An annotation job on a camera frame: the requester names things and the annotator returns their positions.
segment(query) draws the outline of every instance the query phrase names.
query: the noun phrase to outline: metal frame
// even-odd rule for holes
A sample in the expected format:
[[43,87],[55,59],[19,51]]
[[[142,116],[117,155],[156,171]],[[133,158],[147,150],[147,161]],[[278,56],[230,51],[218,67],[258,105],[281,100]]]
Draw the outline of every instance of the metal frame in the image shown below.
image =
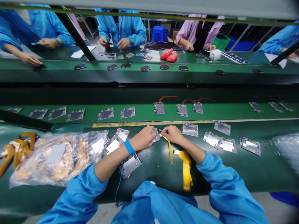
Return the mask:
[[[0,2],[21,2],[28,0],[10,0]],[[30,0],[31,3],[44,4],[42,0]],[[297,0],[173,0],[171,7],[169,1],[151,0],[51,0],[51,5],[72,5],[78,7],[122,8],[140,11],[156,11],[166,13],[198,13],[209,15],[243,16],[253,18],[272,18],[285,20],[298,20]]]
[[[58,9],[62,8],[61,6],[50,6],[50,7],[51,8],[58,8]],[[57,12],[55,14],[61,20],[62,24],[68,30],[68,32],[70,33],[70,35],[74,38],[74,40],[76,41],[76,44],[83,51],[83,53],[85,54],[85,56],[87,57],[87,59],[89,61],[96,61],[96,58],[93,56],[93,54],[91,53],[91,51],[88,49],[88,47],[84,43],[84,40],[81,38],[81,36],[79,35],[78,31],[73,26],[73,24],[70,21],[68,15],[67,14],[63,14],[63,13],[57,13]]]
[[278,64],[279,62],[281,62],[283,59],[285,59],[287,56],[289,56],[291,53],[295,52],[298,49],[299,49],[299,41],[293,44],[291,47],[289,47],[285,52],[281,53],[281,55],[279,55],[277,58],[271,61],[269,65]]
[[37,120],[31,117],[15,114],[6,110],[0,109],[0,120],[3,120],[7,124],[21,126],[24,128],[33,128],[41,131],[51,131],[52,123]]

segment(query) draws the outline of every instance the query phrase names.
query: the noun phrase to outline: factory floor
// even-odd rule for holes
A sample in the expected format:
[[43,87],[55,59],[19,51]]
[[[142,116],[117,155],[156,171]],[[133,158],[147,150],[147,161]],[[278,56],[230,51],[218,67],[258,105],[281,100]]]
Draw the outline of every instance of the factory floor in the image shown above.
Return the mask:
[[[264,208],[270,224],[299,224],[299,208],[273,199],[268,192],[252,193],[252,195]],[[209,196],[197,196],[195,198],[199,209],[219,217],[219,213],[210,205]],[[87,224],[110,224],[120,209],[121,207],[116,208],[114,203],[99,205],[98,211]],[[36,224],[41,217],[42,215],[29,217],[23,224]]]

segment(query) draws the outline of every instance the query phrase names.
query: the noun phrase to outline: cardboard box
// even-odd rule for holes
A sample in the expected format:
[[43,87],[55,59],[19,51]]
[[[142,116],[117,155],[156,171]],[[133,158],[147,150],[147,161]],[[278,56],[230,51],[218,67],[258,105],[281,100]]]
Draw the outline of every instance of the cardboard box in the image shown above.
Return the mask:
[[177,39],[177,34],[180,31],[180,29],[173,29],[172,30],[172,39],[176,40]]

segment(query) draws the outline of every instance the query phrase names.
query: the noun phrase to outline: blue smock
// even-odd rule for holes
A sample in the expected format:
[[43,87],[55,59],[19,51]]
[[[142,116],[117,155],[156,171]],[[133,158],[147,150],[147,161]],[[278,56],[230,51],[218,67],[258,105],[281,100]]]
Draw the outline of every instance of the blue smock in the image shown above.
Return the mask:
[[289,48],[299,41],[299,26],[287,26],[269,38],[257,52],[281,53],[284,48]]
[[[26,6],[48,5],[26,4]],[[42,38],[60,38],[63,45],[73,45],[75,40],[64,27],[54,12],[43,10],[28,10],[31,25],[14,10],[0,10],[0,48],[10,53],[4,47],[11,44],[22,50],[21,44],[37,43]]]
[[[206,153],[197,168],[211,184],[211,206],[219,219],[197,208],[194,197],[186,197],[144,181],[125,202],[112,223],[268,223],[263,208],[247,190],[243,179],[231,167],[222,164],[218,156]],[[86,223],[96,213],[93,200],[106,188],[94,173],[94,165],[71,179],[41,223]]]
[[[109,12],[108,9],[95,8],[96,12]],[[122,13],[139,13],[137,10],[119,9]],[[112,38],[113,46],[118,47],[118,42],[122,38],[130,40],[130,47],[144,45],[146,42],[145,27],[140,17],[119,16],[119,30],[112,16],[97,15],[99,23],[98,30],[100,38],[105,36],[110,42]]]

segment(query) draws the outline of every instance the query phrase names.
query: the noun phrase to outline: yellow edge strip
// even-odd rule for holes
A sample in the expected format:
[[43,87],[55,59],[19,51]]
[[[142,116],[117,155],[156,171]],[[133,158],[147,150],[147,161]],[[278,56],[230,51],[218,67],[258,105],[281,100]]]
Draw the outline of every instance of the yellow edge strip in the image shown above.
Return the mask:
[[[298,120],[299,118],[279,118],[279,119],[241,119],[241,120],[218,120],[221,122],[250,122],[250,121],[274,121],[274,120]],[[114,123],[94,123],[93,128],[106,127],[129,127],[146,125],[175,125],[175,124],[204,124],[214,123],[216,120],[195,120],[195,121],[146,121],[146,122],[114,122]]]

